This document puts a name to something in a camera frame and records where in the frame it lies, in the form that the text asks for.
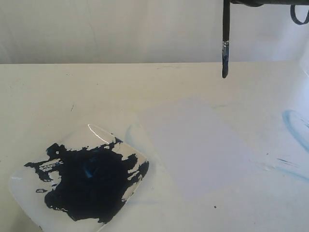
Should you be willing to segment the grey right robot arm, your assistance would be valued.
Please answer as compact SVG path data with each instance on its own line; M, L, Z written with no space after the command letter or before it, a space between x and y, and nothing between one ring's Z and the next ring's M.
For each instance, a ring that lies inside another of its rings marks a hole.
M259 7L264 4L273 5L309 5L309 0L231 0L232 4L242 4L250 7Z

